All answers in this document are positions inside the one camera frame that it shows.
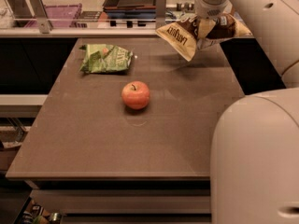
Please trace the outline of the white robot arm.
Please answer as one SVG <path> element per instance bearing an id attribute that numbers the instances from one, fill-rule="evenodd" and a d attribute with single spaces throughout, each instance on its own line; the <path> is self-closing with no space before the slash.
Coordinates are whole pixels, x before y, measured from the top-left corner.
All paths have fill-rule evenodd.
<path id="1" fill-rule="evenodd" d="M 299 224 L 299 0 L 195 0 L 226 2 L 254 39 L 222 46 L 246 95 L 213 135 L 212 224 Z"/>

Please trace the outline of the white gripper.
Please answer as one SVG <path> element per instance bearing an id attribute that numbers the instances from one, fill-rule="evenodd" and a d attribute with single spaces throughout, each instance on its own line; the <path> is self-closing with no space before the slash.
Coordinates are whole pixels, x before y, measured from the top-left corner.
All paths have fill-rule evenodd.
<path id="1" fill-rule="evenodd" d="M 198 37 L 205 38 L 216 25 L 215 20 L 228 6 L 229 0 L 195 0 L 195 13 L 202 18 L 198 23 Z"/>

